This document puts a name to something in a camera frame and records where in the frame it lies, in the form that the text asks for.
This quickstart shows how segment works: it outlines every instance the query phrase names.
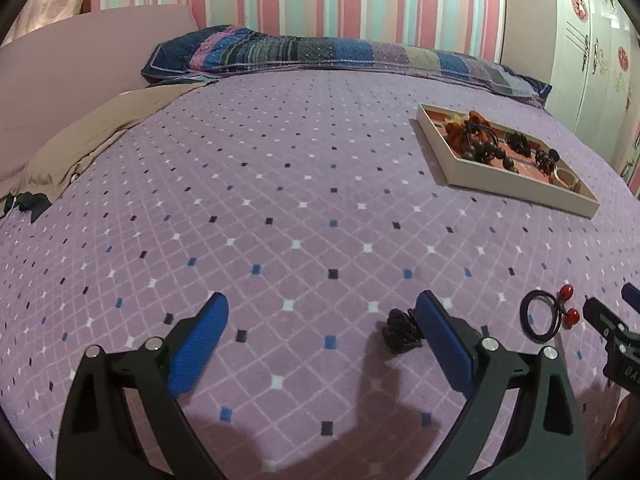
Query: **red floral decoration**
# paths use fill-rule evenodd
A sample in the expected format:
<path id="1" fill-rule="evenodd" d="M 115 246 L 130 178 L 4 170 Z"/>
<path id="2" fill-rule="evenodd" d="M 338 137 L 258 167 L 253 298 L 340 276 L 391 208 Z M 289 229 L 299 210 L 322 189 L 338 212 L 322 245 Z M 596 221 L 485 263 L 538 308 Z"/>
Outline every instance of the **red floral decoration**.
<path id="1" fill-rule="evenodd" d="M 575 15 L 578 16 L 578 19 L 586 23 L 589 19 L 589 10 L 587 9 L 587 4 L 584 0 L 571 0 L 571 4 L 574 8 Z"/>
<path id="2" fill-rule="evenodd" d="M 618 62 L 620 63 L 620 68 L 624 72 L 629 70 L 629 56 L 626 54 L 626 50 L 622 47 L 618 49 Z"/>

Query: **silver screw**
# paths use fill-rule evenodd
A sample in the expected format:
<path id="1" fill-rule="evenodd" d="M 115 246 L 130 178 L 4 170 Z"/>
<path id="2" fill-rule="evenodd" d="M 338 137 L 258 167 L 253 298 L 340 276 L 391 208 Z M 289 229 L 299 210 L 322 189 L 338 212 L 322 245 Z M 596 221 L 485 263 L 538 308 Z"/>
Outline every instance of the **silver screw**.
<path id="1" fill-rule="evenodd" d="M 498 343 L 493 337 L 485 337 L 482 339 L 482 348 L 488 350 L 489 352 L 495 352 L 498 348 L 500 348 L 500 343 Z"/>
<path id="2" fill-rule="evenodd" d="M 98 357 L 100 353 L 100 347 L 98 345 L 91 345 L 84 351 L 84 355 L 90 358 Z"/>
<path id="3" fill-rule="evenodd" d="M 552 346 L 545 346 L 545 349 L 542 351 L 542 353 L 548 359 L 555 359 L 556 357 L 558 357 L 558 350 L 556 350 Z"/>
<path id="4" fill-rule="evenodd" d="M 155 351 L 162 347 L 162 339 L 159 337 L 150 337 L 145 341 L 145 348 L 147 350 Z"/>

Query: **purple bedsheet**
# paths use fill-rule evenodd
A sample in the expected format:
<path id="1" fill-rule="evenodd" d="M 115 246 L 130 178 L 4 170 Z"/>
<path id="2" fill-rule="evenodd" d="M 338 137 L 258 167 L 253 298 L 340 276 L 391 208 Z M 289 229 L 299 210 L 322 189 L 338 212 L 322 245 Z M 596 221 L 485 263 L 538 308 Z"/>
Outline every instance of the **purple bedsheet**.
<path id="1" fill-rule="evenodd" d="M 414 135 L 418 102 L 475 108 L 555 146 L 600 200 L 596 217 L 447 187 Z M 638 217 L 638 201 L 599 156 L 513 100 L 380 73 L 227 78 L 132 128 L 36 224 L 9 215 L 0 403 L 53 471 L 83 349 L 165 335 L 218 290 L 229 326 L 181 404 L 230 479 L 408 479 L 463 398 L 428 347 L 385 351 L 386 313 L 431 288 L 507 348 L 535 351 L 518 304 L 568 280 L 571 306 L 596 296 L 636 329 L 637 314 L 618 300 L 625 281 L 640 282 Z M 532 315 L 541 330 L 548 313 Z M 555 345 L 593 462 L 619 391 L 602 375 L 595 330 L 581 323 Z M 513 402 L 507 396 L 478 467 L 495 456 Z M 161 463 L 148 426 L 140 435 Z"/>

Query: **black elastic band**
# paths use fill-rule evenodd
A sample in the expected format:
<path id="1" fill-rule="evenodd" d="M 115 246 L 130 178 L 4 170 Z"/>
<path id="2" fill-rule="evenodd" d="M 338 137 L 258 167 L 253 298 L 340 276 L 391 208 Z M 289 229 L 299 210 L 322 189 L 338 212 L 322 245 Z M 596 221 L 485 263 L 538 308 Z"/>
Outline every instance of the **black elastic band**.
<path id="1" fill-rule="evenodd" d="M 553 318 L 551 320 L 551 327 L 549 328 L 548 332 L 544 334 L 536 334 L 533 331 L 531 323 L 529 323 L 529 305 L 531 304 L 531 301 L 533 299 L 540 297 L 548 298 L 552 301 L 551 312 Z M 562 314 L 562 307 L 560 306 L 556 298 L 546 290 L 532 290 L 531 292 L 527 293 L 522 302 L 520 302 L 520 323 L 522 325 L 522 329 L 524 330 L 524 333 L 536 343 L 546 343 L 558 333 L 558 330 L 560 330 L 560 325 L 562 323 Z"/>

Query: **white wardrobe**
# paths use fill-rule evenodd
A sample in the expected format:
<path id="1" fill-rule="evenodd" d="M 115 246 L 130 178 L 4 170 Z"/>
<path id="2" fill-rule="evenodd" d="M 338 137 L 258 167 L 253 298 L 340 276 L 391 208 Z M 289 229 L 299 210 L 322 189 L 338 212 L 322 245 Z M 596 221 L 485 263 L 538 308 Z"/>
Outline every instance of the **white wardrobe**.
<path id="1" fill-rule="evenodd" d="M 502 62 L 550 82 L 546 109 L 612 164 L 627 113 L 631 41 L 636 41 L 628 16 L 617 0 L 524 1 L 525 6 L 512 6 L 507 0 Z M 531 28 L 523 37 L 527 22 Z M 534 50 L 527 52 L 524 44 Z"/>

